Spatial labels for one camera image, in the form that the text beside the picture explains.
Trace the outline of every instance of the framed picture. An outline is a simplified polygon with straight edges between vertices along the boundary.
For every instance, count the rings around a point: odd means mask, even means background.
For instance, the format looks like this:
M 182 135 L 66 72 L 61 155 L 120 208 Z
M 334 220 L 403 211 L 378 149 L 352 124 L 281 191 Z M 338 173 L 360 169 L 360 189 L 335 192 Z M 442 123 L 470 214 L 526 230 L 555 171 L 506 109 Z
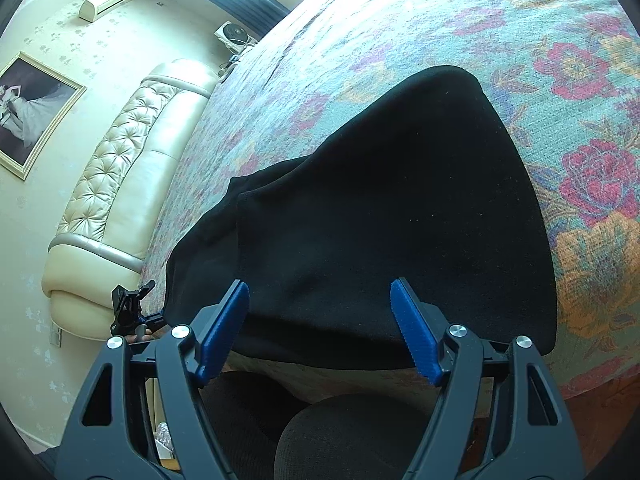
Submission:
M 0 164 L 25 179 L 86 87 L 23 52 L 0 73 Z

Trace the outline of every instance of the electrical outlet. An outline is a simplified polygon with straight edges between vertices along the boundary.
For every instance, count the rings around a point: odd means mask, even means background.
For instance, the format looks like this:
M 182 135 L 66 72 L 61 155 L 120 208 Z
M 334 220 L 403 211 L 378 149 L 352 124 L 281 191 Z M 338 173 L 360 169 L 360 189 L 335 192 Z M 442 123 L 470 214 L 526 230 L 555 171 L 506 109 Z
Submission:
M 60 348 L 62 346 L 62 329 L 51 323 L 49 330 L 49 343 Z

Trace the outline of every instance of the baseboard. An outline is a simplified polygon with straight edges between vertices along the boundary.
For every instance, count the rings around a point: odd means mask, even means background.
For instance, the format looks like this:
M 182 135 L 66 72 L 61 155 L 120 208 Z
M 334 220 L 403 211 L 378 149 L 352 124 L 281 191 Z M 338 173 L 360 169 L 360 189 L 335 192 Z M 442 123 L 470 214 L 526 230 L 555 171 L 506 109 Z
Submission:
M 43 452 L 45 449 L 54 447 L 53 444 L 50 444 L 49 442 L 46 442 L 41 438 L 38 438 L 37 436 L 32 435 L 28 431 L 24 431 L 20 426 L 17 426 L 16 424 L 14 424 L 13 421 L 11 421 L 11 423 L 14 425 L 15 431 L 17 431 L 20 434 L 20 436 L 25 441 L 27 446 L 29 446 L 29 449 L 31 449 L 32 453 L 35 453 L 35 454 L 40 453 L 40 452 Z

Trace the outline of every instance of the floral bedspread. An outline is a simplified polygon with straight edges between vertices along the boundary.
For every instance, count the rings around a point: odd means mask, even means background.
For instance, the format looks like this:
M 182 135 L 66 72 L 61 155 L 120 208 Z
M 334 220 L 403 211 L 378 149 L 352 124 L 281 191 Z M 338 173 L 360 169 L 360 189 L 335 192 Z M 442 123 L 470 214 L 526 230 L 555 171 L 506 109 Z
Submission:
M 306 0 L 207 105 L 149 251 L 143 281 L 159 286 L 147 311 L 161 308 L 172 248 L 230 177 L 309 154 L 398 82 L 441 64 L 478 78 L 536 189 L 558 285 L 546 360 L 565 396 L 640 371 L 640 40 L 616 0 Z M 412 400 L 426 388 L 414 370 L 344 373 L 236 354 L 229 364 L 311 400 L 358 389 Z

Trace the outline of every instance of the gold picture frame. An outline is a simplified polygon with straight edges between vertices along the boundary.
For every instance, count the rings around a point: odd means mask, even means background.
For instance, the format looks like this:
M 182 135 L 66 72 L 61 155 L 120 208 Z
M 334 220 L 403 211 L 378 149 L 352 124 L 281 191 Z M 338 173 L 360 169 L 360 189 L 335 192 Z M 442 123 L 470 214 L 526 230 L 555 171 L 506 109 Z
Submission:
M 0 164 L 25 180 L 86 87 L 20 52 L 0 72 Z

